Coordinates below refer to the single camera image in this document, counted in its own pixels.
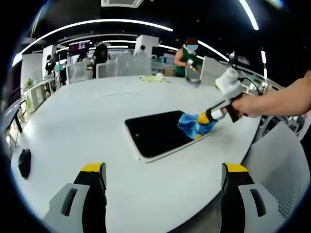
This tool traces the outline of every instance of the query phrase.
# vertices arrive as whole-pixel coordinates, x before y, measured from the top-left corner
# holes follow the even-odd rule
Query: white table
[[[42,218],[50,199],[80,168],[107,165],[106,228],[109,233],[165,233],[205,207],[221,190],[222,163],[240,163],[259,118],[235,124],[229,116],[210,136],[155,162],[138,161],[124,121],[182,110],[198,113],[220,97],[213,87],[145,83],[138,77],[95,79],[66,85],[47,99],[24,128],[11,169],[29,206]],[[23,148],[32,151],[24,180],[17,168]]]

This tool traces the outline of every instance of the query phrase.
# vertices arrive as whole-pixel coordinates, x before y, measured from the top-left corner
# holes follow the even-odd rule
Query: human arm
[[[284,89],[259,97],[244,95],[232,105],[240,115],[250,117],[304,114],[311,109],[311,71]]]
[[[183,58],[184,54],[182,49],[178,50],[175,54],[174,64],[178,67],[186,67],[189,68],[190,65],[187,62],[182,62],[181,59]]]

